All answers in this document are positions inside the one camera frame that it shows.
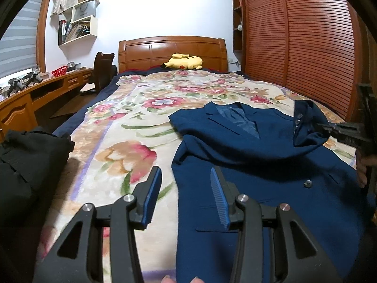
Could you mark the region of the person's right hand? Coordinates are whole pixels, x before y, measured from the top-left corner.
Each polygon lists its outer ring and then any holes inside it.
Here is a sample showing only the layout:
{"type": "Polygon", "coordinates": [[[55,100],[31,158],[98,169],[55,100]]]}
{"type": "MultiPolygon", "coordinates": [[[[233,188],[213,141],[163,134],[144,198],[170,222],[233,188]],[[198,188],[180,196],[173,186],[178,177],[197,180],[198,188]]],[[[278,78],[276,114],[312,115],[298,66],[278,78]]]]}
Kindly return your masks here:
{"type": "Polygon", "coordinates": [[[364,188],[367,185],[367,168],[377,165],[376,155],[366,156],[360,149],[356,150],[357,182],[364,188]]]}

